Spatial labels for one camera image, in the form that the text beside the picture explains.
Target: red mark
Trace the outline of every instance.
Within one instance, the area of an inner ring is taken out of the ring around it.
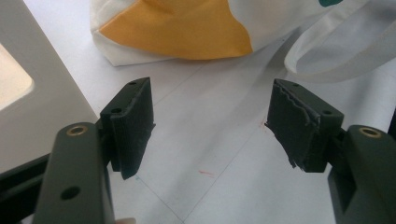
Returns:
[[[209,172],[207,172],[207,171],[199,171],[199,173],[201,174],[201,175],[207,175],[207,176],[209,176],[209,177],[212,177],[212,178],[215,178],[215,175],[213,175],[212,173],[209,173]]]

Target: yellow fabric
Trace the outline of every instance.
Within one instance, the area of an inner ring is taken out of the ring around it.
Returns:
[[[248,31],[227,0],[136,0],[100,32],[123,46],[185,59],[252,52]]]

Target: black plastic part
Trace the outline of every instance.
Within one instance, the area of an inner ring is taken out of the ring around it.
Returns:
[[[338,175],[342,175],[346,179],[351,179],[353,178],[352,173],[350,171],[347,157],[344,153],[345,135],[346,132],[341,130],[337,136],[332,137],[328,142],[324,155],[329,164],[332,165],[333,171],[335,171]]]
[[[319,0],[320,5],[323,7],[330,7],[333,5],[337,5],[340,2],[342,2],[343,0]]]
[[[396,139],[396,110],[393,113],[393,118],[392,121],[390,122],[388,134],[393,137],[393,139]]]
[[[121,171],[124,179],[135,175],[154,128],[149,78],[125,85],[101,112],[101,121],[116,150],[113,170]]]
[[[304,87],[274,81],[266,126],[289,156],[290,164],[309,173],[324,172],[325,149],[339,134],[344,115]]]
[[[1,223],[16,223],[35,211],[49,155],[0,174]]]
[[[58,132],[40,190],[34,223],[114,223],[96,126]]]
[[[337,223],[396,223],[395,140],[374,128],[351,126],[344,151],[353,179],[334,171],[329,176]]]

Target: screw hole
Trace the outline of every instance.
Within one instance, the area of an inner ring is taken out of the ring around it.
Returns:
[[[371,128],[360,128],[359,131],[361,131],[361,133],[366,135],[367,137],[371,137],[371,138],[380,138],[381,137],[381,133],[379,131],[371,129]]]
[[[70,128],[69,130],[67,130],[66,134],[69,136],[77,136],[77,135],[84,134],[87,131],[88,131],[87,126],[78,125],[78,126],[74,126],[73,128]]]
[[[79,192],[79,187],[70,187],[62,192],[61,199],[64,201],[74,199],[79,195]]]
[[[120,109],[120,108],[115,108],[115,109],[112,109],[112,110],[111,110],[111,113],[113,113],[113,114],[119,114],[121,111],[122,111],[122,109]]]
[[[332,114],[332,111],[329,111],[329,110],[323,110],[323,114],[325,114],[325,115],[331,115],[331,114]]]

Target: white table surface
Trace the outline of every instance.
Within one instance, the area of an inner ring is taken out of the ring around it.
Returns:
[[[334,223],[331,167],[325,174],[292,169],[262,125],[273,79],[287,74],[282,40],[238,59],[113,67],[92,43],[89,1],[25,2],[96,114],[127,82],[151,78],[157,126],[135,177],[123,181],[110,172],[116,218],[135,217],[138,224]],[[385,130],[396,99],[394,67],[338,84],[302,84],[344,112],[345,127]],[[379,100],[384,97],[390,100]]]

